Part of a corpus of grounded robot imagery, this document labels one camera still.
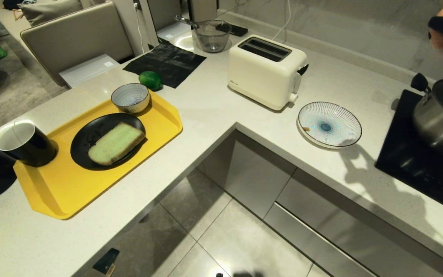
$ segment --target green lime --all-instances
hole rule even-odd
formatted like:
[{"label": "green lime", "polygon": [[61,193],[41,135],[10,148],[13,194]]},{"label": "green lime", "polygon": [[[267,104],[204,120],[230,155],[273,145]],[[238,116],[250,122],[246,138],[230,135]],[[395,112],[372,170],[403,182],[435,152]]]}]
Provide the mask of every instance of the green lime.
[{"label": "green lime", "polygon": [[153,91],[162,88],[162,78],[153,71],[145,71],[141,73],[139,76],[139,82]]}]

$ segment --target black plate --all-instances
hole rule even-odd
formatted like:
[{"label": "black plate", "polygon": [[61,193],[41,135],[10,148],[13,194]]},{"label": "black plate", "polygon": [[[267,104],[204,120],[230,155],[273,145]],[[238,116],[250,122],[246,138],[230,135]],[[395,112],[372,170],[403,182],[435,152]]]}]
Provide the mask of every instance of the black plate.
[{"label": "black plate", "polygon": [[97,143],[97,140],[121,122],[127,123],[134,128],[138,128],[146,134],[145,127],[134,115],[128,113],[112,113],[101,116],[85,125],[74,136],[73,142],[71,143],[71,158],[73,158],[74,162],[89,170],[105,170],[121,165],[134,156],[134,154],[140,149],[141,145],[146,141],[146,138],[126,154],[126,156],[114,162],[112,165],[99,165],[92,161],[88,156],[88,150]]}]

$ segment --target smartphone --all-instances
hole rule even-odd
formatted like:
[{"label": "smartphone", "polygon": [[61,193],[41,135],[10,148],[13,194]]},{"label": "smartphone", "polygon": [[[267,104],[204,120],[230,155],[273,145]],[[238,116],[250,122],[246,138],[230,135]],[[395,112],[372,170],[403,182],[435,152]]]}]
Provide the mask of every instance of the smartphone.
[{"label": "smartphone", "polygon": [[[232,25],[231,24],[231,26],[232,26],[232,31],[230,32],[232,35],[236,35],[236,36],[238,36],[238,37],[241,37],[241,36],[243,36],[243,35],[245,35],[245,34],[247,34],[247,28],[244,28],[244,27],[240,27],[240,26],[237,26],[237,25]],[[223,31],[223,32],[226,32],[226,31],[228,31],[228,25],[226,25],[226,24],[220,24],[220,25],[218,25],[217,27],[216,27],[216,29],[217,30],[221,30],[221,31]]]}]

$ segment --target blue striped plate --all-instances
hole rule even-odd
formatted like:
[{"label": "blue striped plate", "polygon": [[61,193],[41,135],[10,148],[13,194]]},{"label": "blue striped plate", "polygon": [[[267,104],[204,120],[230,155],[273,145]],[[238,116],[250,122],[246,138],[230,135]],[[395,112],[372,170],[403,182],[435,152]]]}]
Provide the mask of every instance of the blue striped plate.
[{"label": "blue striped plate", "polygon": [[313,102],[299,112],[301,133],[315,144],[330,149],[349,147],[362,136],[362,126],[347,109],[330,102]]}]

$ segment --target plate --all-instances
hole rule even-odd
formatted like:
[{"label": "plate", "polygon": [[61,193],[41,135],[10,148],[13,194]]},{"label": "plate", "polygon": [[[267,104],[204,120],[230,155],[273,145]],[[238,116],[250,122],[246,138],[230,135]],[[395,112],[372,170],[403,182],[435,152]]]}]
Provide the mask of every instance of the plate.
[{"label": "plate", "polygon": [[93,121],[89,122],[83,128],[81,128],[75,135],[73,142],[71,143],[71,157],[75,163],[83,168],[89,170],[107,170],[118,165],[121,165],[125,161],[128,161],[134,154],[138,152],[141,145],[146,141],[144,139],[140,144],[134,147],[128,154],[122,159],[114,162],[112,165],[99,165],[92,161],[88,156],[88,150],[97,143],[101,137],[116,127],[119,123],[127,123],[134,128],[137,128],[146,134],[143,123],[134,115],[128,113],[112,113],[101,116]]},{"label": "plate", "polygon": [[350,147],[362,137],[358,119],[347,109],[330,102],[305,105],[297,121],[304,137],[329,149]]}]

